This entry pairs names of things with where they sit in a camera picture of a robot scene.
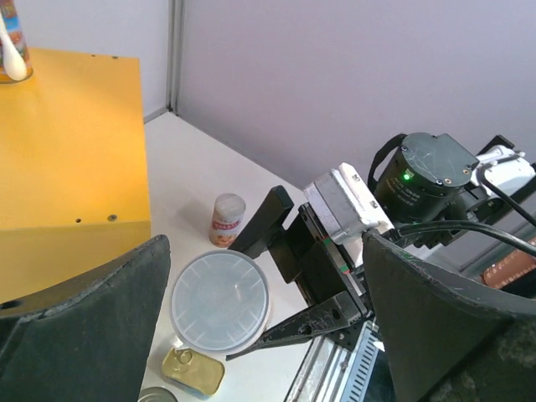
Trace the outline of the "tall can with white spoon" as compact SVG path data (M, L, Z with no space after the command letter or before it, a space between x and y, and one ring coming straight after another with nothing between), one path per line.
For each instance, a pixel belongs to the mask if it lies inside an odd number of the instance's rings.
M1 83L26 80L34 69L14 1L1 1Z

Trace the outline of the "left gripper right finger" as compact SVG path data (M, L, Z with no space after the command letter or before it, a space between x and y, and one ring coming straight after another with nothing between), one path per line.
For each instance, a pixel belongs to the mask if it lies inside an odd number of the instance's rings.
M363 236L368 290L399 401L533 401L535 302Z

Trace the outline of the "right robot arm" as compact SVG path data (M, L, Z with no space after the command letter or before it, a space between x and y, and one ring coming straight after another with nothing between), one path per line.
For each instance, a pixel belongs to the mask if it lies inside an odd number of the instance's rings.
M250 258L269 253L284 281L295 283L306 309L266 330L247 353L307 343L374 316L368 284L368 232L390 245L433 248L466 232L485 234L526 255L535 248L495 228L535 191L535 167L506 138L472 153L448 134L400 133L379 149L366 178L342 164L305 189L295 208L282 186L270 189L231 245Z

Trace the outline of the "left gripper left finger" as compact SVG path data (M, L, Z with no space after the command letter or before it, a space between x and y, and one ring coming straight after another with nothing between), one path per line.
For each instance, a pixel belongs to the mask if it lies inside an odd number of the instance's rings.
M3 401L135 401L171 267L160 234L1 305Z

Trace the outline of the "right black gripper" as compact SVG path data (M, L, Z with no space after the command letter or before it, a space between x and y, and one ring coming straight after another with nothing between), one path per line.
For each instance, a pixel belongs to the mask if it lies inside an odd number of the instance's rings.
M226 361L316 337L352 350L362 326L374 316L363 269L354 267L348 252L327 237L309 204L300 206L290 226L282 228L293 208L282 185L271 188L228 249L258 258L270 245L281 276L296 284L307 308L266 330L244 350L227 355Z

